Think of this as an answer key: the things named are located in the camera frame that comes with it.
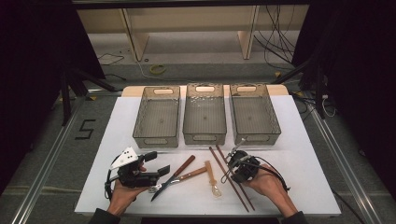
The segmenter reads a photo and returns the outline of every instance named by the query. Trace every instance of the hand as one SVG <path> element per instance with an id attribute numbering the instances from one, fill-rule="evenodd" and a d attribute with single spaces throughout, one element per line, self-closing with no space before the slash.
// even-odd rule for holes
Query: hand
<path id="1" fill-rule="evenodd" d="M 276 173 L 275 169 L 267 164 L 262 165 L 262 167 Z M 253 188 L 261 195 L 267 196 L 276 205 L 283 217 L 290 217 L 298 212 L 288 193 L 283 189 L 280 180 L 268 171 L 259 169 L 256 176 L 244 182 L 244 185 Z"/>
<path id="2" fill-rule="evenodd" d="M 147 169 L 143 166 L 140 167 L 140 171 L 145 172 L 146 170 Z M 148 188 L 149 187 L 131 189 L 124 187 L 117 179 L 114 186 L 113 197 L 111 198 L 107 212 L 120 217 L 125 212 L 126 208 L 136 199 L 137 195 Z"/>

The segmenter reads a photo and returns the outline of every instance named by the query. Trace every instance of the desk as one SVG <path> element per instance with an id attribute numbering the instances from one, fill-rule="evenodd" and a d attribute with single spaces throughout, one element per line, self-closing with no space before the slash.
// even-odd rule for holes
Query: desk
<path id="1" fill-rule="evenodd" d="M 274 110 L 277 115 L 282 134 L 274 146 L 241 147 L 249 154 L 260 156 L 271 162 L 284 176 L 291 190 L 290 197 L 296 206 L 308 216 L 338 216 L 341 214 L 338 205 L 332 196 L 329 184 L 321 170 L 318 158 L 309 141 L 304 125 L 291 96 L 285 95 L 285 88 L 281 85 L 269 86 Z M 128 87 L 113 109 L 110 121 L 92 169 L 80 195 L 76 212 L 91 215 L 96 207 L 107 209 L 108 199 L 104 197 L 104 183 L 110 163 L 125 148 L 133 147 L 137 154 L 147 153 L 153 149 L 138 148 L 132 133 L 137 110 L 140 104 L 139 92 L 143 87 Z M 181 112 L 178 148 L 158 148 L 158 158 L 145 163 L 148 171 L 156 171 L 165 165 L 171 164 L 169 175 L 161 177 L 160 183 L 170 177 L 172 173 L 190 155 L 196 159 L 182 173 L 186 174 L 204 166 L 204 161 L 212 163 L 215 178 L 219 181 L 223 176 L 218 164 L 208 150 L 208 146 L 186 146 L 182 134 L 182 120 L 184 117 L 185 87 L 181 87 Z M 225 99 L 227 135 L 226 143 L 220 146 L 227 153 L 234 146 L 233 129 L 231 125 L 228 97 Z M 141 217 L 278 217 L 277 208 L 265 197 L 254 190 L 245 188 L 245 191 L 254 204 L 256 210 L 248 207 L 249 212 L 239 201 L 229 183 L 218 183 L 223 196 L 214 198 L 209 185 L 207 174 L 198 175 L 190 180 L 171 186 L 164 191 L 154 202 L 152 194 L 141 193 L 135 203 L 126 211 L 127 215 Z"/>

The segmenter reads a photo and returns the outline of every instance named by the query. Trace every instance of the wooden handle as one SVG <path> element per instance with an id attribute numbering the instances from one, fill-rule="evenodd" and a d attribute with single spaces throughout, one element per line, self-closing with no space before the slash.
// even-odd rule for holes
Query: wooden handle
<path id="1" fill-rule="evenodd" d="M 198 170 L 194 170 L 194 171 L 192 171 L 192 172 L 190 172 L 190 173 L 188 173 L 186 175 L 183 175 L 183 176 L 179 177 L 178 179 L 179 180 L 185 180 L 187 178 L 193 177 L 195 175 L 199 175 L 199 174 L 204 173 L 204 172 L 206 172 L 206 167 L 202 167 L 202 168 L 199 168 Z"/>
<path id="2" fill-rule="evenodd" d="M 191 163 L 193 160 L 195 160 L 195 156 L 194 156 L 194 155 L 191 155 L 191 156 L 189 157 L 189 159 L 186 160 L 186 161 L 183 163 L 183 165 L 181 165 L 180 168 L 178 168 L 178 170 L 175 171 L 174 176 L 178 176 L 181 172 L 183 172 L 183 170 L 186 169 L 186 167 L 187 167 L 188 165 L 190 165 L 190 163 Z"/>
<path id="3" fill-rule="evenodd" d="M 213 176 L 213 170 L 212 170 L 212 166 L 210 165 L 210 161 L 205 161 L 205 167 L 206 167 L 207 173 L 209 174 L 210 184 L 215 185 L 217 181 L 215 180 L 215 177 Z"/>

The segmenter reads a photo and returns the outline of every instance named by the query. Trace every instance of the chopsticks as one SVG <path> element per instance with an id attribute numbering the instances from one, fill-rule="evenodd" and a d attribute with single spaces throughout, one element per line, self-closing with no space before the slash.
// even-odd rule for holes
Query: chopsticks
<path id="1" fill-rule="evenodd" d="M 221 152 L 221 149 L 218 145 L 216 145 L 216 148 L 218 149 L 219 154 L 221 155 L 221 157 L 223 158 L 224 162 L 227 164 L 227 161 L 225 160 L 224 154 Z M 244 188 L 242 187 L 242 185 L 240 183 L 237 183 L 239 188 L 242 190 L 242 192 L 244 193 L 245 197 L 247 198 L 247 202 L 250 204 L 251 208 L 253 208 L 253 211 L 256 211 L 256 209 L 253 206 L 253 203 L 251 203 L 250 199 L 248 198 L 247 193 L 245 192 Z"/>
<path id="2" fill-rule="evenodd" d="M 210 152 L 212 153 L 213 157 L 216 159 L 216 162 L 219 164 L 219 167 L 221 168 L 222 172 L 224 173 L 224 175 L 227 177 L 228 182 L 231 184 L 231 186 L 233 187 L 233 190 L 235 191 L 236 195 L 238 196 L 239 200 L 241 200 L 241 203 L 245 206 L 246 210 L 248 211 L 248 207 L 245 204 L 244 200 L 242 199 L 241 195 L 239 194 L 238 190 L 236 190 L 235 185 L 233 184 L 233 181 L 231 180 L 230 177 L 227 176 L 226 171 L 224 170 L 223 166 L 221 165 L 221 162 L 219 161 L 218 156 L 215 154 L 215 151 L 213 150 L 212 147 L 209 147 Z"/>

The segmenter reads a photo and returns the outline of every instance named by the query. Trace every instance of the knife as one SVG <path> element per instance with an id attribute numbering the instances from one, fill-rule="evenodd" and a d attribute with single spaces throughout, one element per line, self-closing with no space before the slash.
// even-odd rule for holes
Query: knife
<path id="1" fill-rule="evenodd" d="M 186 180 L 186 179 L 188 179 L 188 178 L 190 178 L 190 177 L 199 175 L 199 174 L 204 173 L 204 172 L 206 172 L 206 167 L 205 167 L 205 166 L 202 167 L 202 168 L 199 168 L 199 169 L 197 169 L 197 170 L 194 170 L 194 171 L 192 171 L 192 172 L 189 172 L 189 173 L 186 174 L 186 175 L 181 175 L 181 176 L 179 176 L 179 177 L 176 177 L 174 180 L 172 180 L 172 182 L 171 182 L 169 185 L 174 185 L 174 184 L 176 184 L 176 183 L 180 183 L 180 182 L 183 181 L 183 180 Z M 163 187 L 164 184 L 165 184 L 165 183 L 161 183 L 161 184 L 156 185 L 156 186 L 151 186 L 151 187 L 148 189 L 148 193 L 155 193 L 155 192 L 157 192 L 160 188 Z"/>
<path id="2" fill-rule="evenodd" d="M 177 178 L 177 176 L 183 172 L 184 169 L 186 169 L 186 167 L 188 165 L 190 165 L 190 163 L 195 160 L 195 156 L 191 155 L 184 163 L 183 165 L 180 166 L 180 168 L 178 168 L 175 173 L 163 184 L 163 187 L 160 188 L 157 192 L 155 192 L 154 196 L 152 196 L 151 201 L 154 201 L 155 198 L 157 198 L 158 195 L 160 195 L 161 192 L 163 192 L 168 186 L 169 184 L 175 179 Z"/>

